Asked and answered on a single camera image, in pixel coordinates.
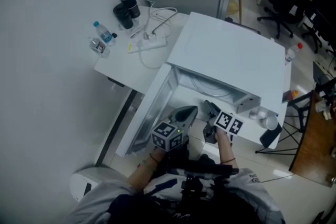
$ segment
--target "hand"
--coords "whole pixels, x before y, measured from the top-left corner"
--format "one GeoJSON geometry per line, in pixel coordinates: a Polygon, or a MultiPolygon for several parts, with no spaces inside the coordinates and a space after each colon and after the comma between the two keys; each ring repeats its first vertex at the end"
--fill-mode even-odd
{"type": "Polygon", "coordinates": [[[215,138],[216,138],[218,143],[225,143],[228,140],[226,132],[223,131],[222,129],[218,128],[218,127],[216,128],[215,138]]]}

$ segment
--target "white microwave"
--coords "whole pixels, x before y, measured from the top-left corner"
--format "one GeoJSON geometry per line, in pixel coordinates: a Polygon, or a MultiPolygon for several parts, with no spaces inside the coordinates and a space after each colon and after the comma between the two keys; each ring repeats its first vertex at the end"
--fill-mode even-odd
{"type": "Polygon", "coordinates": [[[203,121],[208,120],[204,100],[231,113],[254,109],[276,115],[284,79],[284,47],[248,29],[191,13],[116,153],[124,156],[146,147],[150,130],[168,106],[197,105],[197,118],[203,121]]]}

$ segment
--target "power strip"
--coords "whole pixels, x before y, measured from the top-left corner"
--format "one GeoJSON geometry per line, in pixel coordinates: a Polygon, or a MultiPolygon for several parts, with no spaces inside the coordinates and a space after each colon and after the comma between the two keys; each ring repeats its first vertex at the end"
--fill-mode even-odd
{"type": "Polygon", "coordinates": [[[153,40],[140,38],[131,40],[128,46],[128,53],[132,54],[138,51],[151,50],[167,46],[166,37],[164,35],[156,36],[153,40]]]}

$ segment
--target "black phone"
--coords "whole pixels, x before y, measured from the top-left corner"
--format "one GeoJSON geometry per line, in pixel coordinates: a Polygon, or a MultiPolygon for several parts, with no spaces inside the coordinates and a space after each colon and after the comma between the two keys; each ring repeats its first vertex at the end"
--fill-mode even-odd
{"type": "Polygon", "coordinates": [[[278,126],[274,130],[267,130],[260,138],[260,142],[265,148],[268,148],[270,144],[277,138],[281,133],[282,127],[278,123],[278,126]]]}

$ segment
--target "black tumbler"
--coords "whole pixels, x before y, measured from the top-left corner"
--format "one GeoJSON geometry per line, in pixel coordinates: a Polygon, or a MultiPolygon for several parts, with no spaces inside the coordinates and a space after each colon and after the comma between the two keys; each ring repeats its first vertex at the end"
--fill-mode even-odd
{"type": "Polygon", "coordinates": [[[133,19],[140,16],[140,10],[137,4],[137,0],[121,0],[121,2],[125,5],[125,7],[128,9],[131,17],[133,19]]]}
{"type": "Polygon", "coordinates": [[[125,29],[130,29],[133,26],[131,15],[124,4],[120,3],[115,6],[113,13],[125,29]]]}

